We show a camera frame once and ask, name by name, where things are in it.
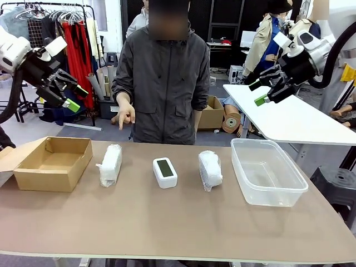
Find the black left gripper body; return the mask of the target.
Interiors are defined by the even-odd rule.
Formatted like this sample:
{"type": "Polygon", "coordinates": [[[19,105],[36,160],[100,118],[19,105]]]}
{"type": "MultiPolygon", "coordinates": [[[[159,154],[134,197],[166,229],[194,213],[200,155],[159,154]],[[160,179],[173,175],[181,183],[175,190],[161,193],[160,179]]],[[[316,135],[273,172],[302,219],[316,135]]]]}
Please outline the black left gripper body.
{"type": "Polygon", "coordinates": [[[32,86],[44,84],[60,68],[60,62],[45,48],[30,50],[22,61],[22,79],[32,86]]]}

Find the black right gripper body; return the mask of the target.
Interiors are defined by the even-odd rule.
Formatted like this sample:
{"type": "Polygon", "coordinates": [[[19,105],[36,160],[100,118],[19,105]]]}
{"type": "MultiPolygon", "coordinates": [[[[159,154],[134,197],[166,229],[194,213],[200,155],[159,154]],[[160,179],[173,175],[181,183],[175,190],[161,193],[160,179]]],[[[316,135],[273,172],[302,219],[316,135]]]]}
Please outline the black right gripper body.
{"type": "Polygon", "coordinates": [[[279,65],[289,83],[304,83],[317,74],[315,66],[310,61],[309,53],[306,51],[294,57],[283,55],[279,59],[279,65]]]}

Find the person's right hand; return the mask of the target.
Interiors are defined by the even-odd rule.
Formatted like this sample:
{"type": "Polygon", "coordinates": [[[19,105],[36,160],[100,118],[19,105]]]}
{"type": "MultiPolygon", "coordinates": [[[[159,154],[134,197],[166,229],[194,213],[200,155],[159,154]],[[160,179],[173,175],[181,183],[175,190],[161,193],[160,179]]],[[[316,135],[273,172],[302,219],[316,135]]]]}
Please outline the person's right hand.
{"type": "Polygon", "coordinates": [[[125,92],[120,92],[116,96],[116,101],[119,106],[119,111],[118,111],[118,125],[119,129],[123,129],[123,125],[126,123],[135,123],[136,115],[135,115],[135,109],[130,104],[130,97],[127,93],[125,92]]]}

